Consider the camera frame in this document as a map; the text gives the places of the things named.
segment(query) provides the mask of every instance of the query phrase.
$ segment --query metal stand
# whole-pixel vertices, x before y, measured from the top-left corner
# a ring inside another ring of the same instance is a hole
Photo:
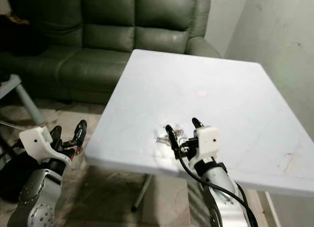
[[[37,125],[42,125],[45,122],[43,115],[40,113],[34,102],[29,97],[28,93],[24,89],[24,87],[19,84],[15,87],[16,92],[18,93],[21,101],[25,105],[26,109],[28,110],[29,114],[31,115],[33,121]]]
[[[146,190],[148,188],[148,185],[149,185],[149,183],[152,180],[152,176],[153,175],[149,175],[149,174],[145,175],[145,181],[144,181],[144,184],[142,186],[141,192],[139,193],[139,195],[138,195],[134,205],[131,208],[132,212],[136,212],[137,211],[137,208],[138,208],[138,206],[139,206],[139,204],[140,204],[140,202],[141,202],[141,200],[142,200],[142,198],[143,198],[143,196],[144,196],[144,194],[145,194],[145,192],[146,192]]]

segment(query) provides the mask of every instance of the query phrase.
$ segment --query white wall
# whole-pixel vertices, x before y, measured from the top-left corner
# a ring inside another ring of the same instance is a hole
[[[211,0],[205,39],[225,56],[246,0]]]
[[[8,0],[0,0],[0,14],[7,14],[11,11]]]
[[[314,0],[247,0],[226,57],[261,63],[314,139]],[[313,198],[271,198],[282,227],[314,226]]]

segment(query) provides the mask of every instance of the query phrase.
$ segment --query sofa armrest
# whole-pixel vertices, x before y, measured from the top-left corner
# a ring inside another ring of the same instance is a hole
[[[193,37],[187,42],[185,54],[220,58],[219,53],[203,37]]]

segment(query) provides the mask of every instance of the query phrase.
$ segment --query sofa backrest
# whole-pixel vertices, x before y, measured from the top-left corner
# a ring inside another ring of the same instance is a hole
[[[10,0],[52,44],[184,53],[204,36],[210,0]]]

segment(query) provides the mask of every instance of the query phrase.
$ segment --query black cable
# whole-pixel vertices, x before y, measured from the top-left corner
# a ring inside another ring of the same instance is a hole
[[[238,187],[239,190],[240,190],[240,193],[241,193],[241,195],[242,195],[242,197],[243,197],[243,201],[244,201],[246,204],[248,204],[248,203],[247,203],[247,199],[246,199],[246,195],[245,195],[245,193],[244,193],[242,187],[241,187],[238,183],[236,183],[236,185],[237,185],[237,187]]]
[[[235,200],[237,200],[247,211],[248,213],[248,219],[249,219],[249,222],[250,222],[250,225],[251,227],[258,227],[258,223],[257,223],[257,220],[251,210],[251,208],[248,206],[247,202],[244,202],[241,198],[239,198],[237,195],[235,195],[234,193],[230,192],[229,190],[223,188],[223,187],[220,187],[218,185],[215,185],[213,183],[209,183],[209,182],[206,182],[202,179],[200,179],[198,176],[196,176],[187,166],[186,164],[184,163],[183,159],[182,159],[182,155],[181,155],[181,146],[179,147],[179,161],[182,165],[182,167],[185,169],[185,171],[193,178],[195,179],[196,181],[202,183],[203,185],[206,185],[206,186],[209,186],[213,189],[216,189],[216,190],[219,190],[225,194],[228,194],[230,197],[234,198]]]
[[[247,202],[247,199],[246,199],[246,195],[245,195],[245,193],[244,193],[242,187],[241,187],[238,183],[236,183],[236,185],[237,185],[237,187],[238,187],[239,190],[240,190],[240,193],[241,193],[241,195],[242,195],[242,197],[243,197],[243,201],[244,201],[247,205],[249,205],[248,202]],[[250,213],[248,213],[248,212],[246,212],[246,214],[247,214],[247,217],[248,217],[249,219],[255,218],[255,216],[251,216]]]

